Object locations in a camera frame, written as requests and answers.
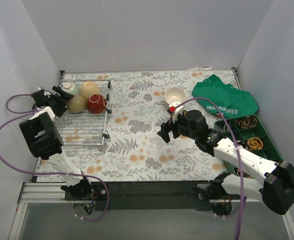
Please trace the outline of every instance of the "white wall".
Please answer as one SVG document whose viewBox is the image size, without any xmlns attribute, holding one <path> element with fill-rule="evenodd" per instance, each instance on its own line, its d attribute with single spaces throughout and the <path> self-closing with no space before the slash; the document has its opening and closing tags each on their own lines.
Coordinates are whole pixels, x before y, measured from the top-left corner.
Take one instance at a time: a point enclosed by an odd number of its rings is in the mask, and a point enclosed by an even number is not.
<svg viewBox="0 0 294 240">
<path fill-rule="evenodd" d="M 238 72 L 282 157 L 294 166 L 294 0 L 273 1 Z M 291 213 L 294 220 L 294 205 Z"/>
<path fill-rule="evenodd" d="M 5 101 L 14 94 L 31 93 L 39 85 L 50 88 L 59 80 L 59 71 L 20 0 L 0 0 L 0 125 L 15 117 L 5 110 Z M 32 101 L 23 97 L 12 108 L 29 110 Z M 0 134 L 0 152 L 12 164 L 33 170 L 30 154 L 19 130 L 19 121 Z M 0 161 L 0 240 L 5 240 L 13 223 L 23 181 L 30 176 L 9 169 Z"/>
<path fill-rule="evenodd" d="M 22 0 L 60 70 L 237 67 L 273 0 Z"/>
</svg>

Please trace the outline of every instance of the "green bag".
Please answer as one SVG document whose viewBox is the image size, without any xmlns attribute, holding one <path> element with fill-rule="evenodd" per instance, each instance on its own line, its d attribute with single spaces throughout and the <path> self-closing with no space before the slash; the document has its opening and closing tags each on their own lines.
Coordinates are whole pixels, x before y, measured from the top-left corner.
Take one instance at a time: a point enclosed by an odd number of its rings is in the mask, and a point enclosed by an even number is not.
<svg viewBox="0 0 294 240">
<path fill-rule="evenodd" d="M 247 91 L 238 90 L 231 84 L 224 84 L 215 74 L 198 82 L 191 94 L 194 98 L 203 97 L 217 105 L 226 119 L 253 115 L 258 111 L 258 105 Z M 205 100 L 196 100 L 209 113 L 218 114 L 218 111 Z"/>
</svg>

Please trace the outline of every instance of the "floral tablecloth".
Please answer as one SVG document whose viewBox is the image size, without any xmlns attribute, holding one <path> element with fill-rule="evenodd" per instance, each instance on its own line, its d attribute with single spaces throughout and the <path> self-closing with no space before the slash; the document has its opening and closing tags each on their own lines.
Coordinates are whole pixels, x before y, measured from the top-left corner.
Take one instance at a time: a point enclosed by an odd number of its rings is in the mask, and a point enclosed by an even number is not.
<svg viewBox="0 0 294 240">
<path fill-rule="evenodd" d="M 113 90 L 106 153 L 98 154 L 92 148 L 66 148 L 66 156 L 85 174 L 104 181 L 213 180 L 226 170 L 220 159 L 203 153 L 187 137 L 172 138 L 165 143 L 157 135 L 161 123 L 170 117 L 166 112 L 165 91 L 180 87 L 189 99 L 196 83 L 212 74 L 237 87 L 230 70 L 67 74 L 65 80 L 111 80 Z M 184 109 L 200 110 L 210 127 L 217 121 L 196 101 L 187 103 Z M 38 171 L 55 172 L 55 169 L 41 160 Z M 59 175 L 45 175 L 37 181 L 63 182 L 63 179 Z"/>
</svg>

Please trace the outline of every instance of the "bowl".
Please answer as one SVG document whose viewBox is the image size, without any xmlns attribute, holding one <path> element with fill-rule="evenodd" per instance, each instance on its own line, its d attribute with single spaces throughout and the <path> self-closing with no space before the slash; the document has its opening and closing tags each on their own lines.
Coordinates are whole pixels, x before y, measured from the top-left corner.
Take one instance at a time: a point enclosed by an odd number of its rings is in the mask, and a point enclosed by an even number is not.
<svg viewBox="0 0 294 240">
<path fill-rule="evenodd" d="M 80 87 L 71 81 L 63 82 L 61 84 L 61 90 L 72 95 L 78 95 L 80 93 Z"/>
<path fill-rule="evenodd" d="M 73 114 L 78 114 L 86 108 L 86 99 L 81 95 L 75 95 L 69 100 L 67 109 Z"/>
<path fill-rule="evenodd" d="M 182 103 L 186 100 L 186 93 L 180 87 L 174 86 L 165 92 L 165 102 L 170 105 L 173 101 Z"/>
<path fill-rule="evenodd" d="M 92 114 L 102 113 L 106 105 L 106 99 L 100 94 L 93 94 L 87 100 L 87 110 Z"/>
<path fill-rule="evenodd" d="M 93 94 L 99 94 L 99 87 L 92 81 L 84 82 L 80 87 L 80 95 L 86 100 Z"/>
</svg>

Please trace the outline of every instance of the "metal rack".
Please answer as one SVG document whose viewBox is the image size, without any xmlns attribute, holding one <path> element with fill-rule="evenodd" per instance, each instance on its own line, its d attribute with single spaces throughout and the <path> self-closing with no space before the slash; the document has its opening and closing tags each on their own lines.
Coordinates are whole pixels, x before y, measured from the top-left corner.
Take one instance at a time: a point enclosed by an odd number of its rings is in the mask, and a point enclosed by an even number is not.
<svg viewBox="0 0 294 240">
<path fill-rule="evenodd" d="M 73 82 L 81 86 L 86 81 L 95 82 L 98 85 L 99 94 L 107 100 L 105 111 L 100 114 L 92 114 L 87 109 L 81 113 L 71 113 L 67 110 L 61 117 L 54 120 L 54 124 L 64 141 L 64 148 L 85 147 L 105 152 L 105 141 L 110 137 L 107 130 L 107 120 L 109 114 L 112 113 L 112 107 L 109 103 L 112 90 L 111 81 L 62 79 L 59 86 L 61 87 L 63 82 Z"/>
</svg>

